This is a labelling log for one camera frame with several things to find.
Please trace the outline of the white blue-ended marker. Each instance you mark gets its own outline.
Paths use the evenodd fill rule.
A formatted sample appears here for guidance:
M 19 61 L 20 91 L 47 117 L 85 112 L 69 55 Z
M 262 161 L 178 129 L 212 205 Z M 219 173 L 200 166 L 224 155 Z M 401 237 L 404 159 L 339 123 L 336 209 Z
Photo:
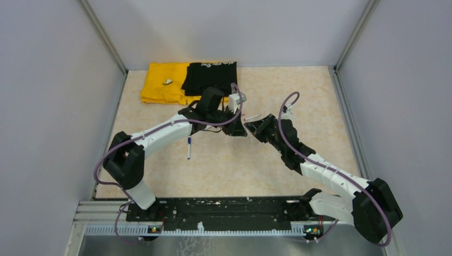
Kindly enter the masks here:
M 191 137 L 188 137 L 188 153 L 187 153 L 187 159 L 191 159 Z

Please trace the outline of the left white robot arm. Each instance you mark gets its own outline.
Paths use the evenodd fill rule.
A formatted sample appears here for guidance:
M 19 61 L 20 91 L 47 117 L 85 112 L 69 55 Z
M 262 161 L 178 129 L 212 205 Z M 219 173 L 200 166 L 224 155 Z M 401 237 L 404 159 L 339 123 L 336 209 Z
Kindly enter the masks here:
M 227 106 L 225 95 L 215 87 L 208 87 L 201 98 L 193 101 L 169 120 L 150 129 L 127 134 L 117 133 L 109 150 L 97 163 L 114 179 L 112 185 L 122 189 L 126 196 L 139 207 L 140 216 L 155 220 L 160 213 L 157 197 L 144 181 L 146 159 L 165 146 L 193 136 L 207 127 L 219 127 L 231 137 L 246 137 L 241 122 L 241 111 L 247 100 L 235 83 L 231 84 Z

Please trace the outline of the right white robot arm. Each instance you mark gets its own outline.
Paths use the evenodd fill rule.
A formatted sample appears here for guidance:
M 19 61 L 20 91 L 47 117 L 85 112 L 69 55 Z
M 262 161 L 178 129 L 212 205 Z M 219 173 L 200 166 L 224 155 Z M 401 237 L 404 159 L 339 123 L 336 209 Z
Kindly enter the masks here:
M 345 172 L 326 161 L 298 138 L 290 119 L 274 115 L 244 124 L 262 143 L 269 143 L 290 169 L 322 183 L 334 192 L 311 189 L 305 194 L 300 213 L 307 220 L 326 215 L 355 227 L 371 243 L 380 242 L 402 219 L 403 213 L 389 185 Z

